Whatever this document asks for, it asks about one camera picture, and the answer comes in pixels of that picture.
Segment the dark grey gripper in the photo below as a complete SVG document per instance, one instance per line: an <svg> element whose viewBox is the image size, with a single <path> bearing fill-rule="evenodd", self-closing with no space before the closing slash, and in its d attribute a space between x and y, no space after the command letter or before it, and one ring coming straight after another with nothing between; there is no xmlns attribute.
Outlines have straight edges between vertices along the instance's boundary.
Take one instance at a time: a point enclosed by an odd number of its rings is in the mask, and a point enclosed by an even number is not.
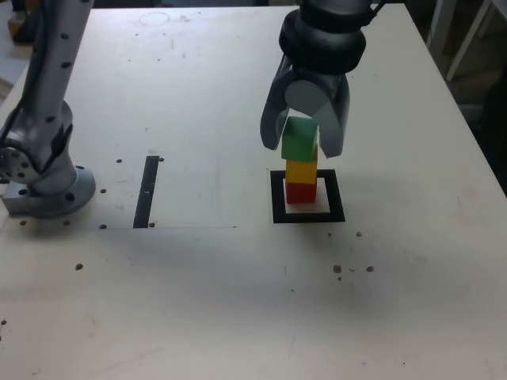
<svg viewBox="0 0 507 380"><path fill-rule="evenodd" d="M327 158L340 156L349 103L346 76L292 70L292 61L283 55L261 115L261 141L265 148L277 149L291 108L318 125L319 145Z"/></svg>

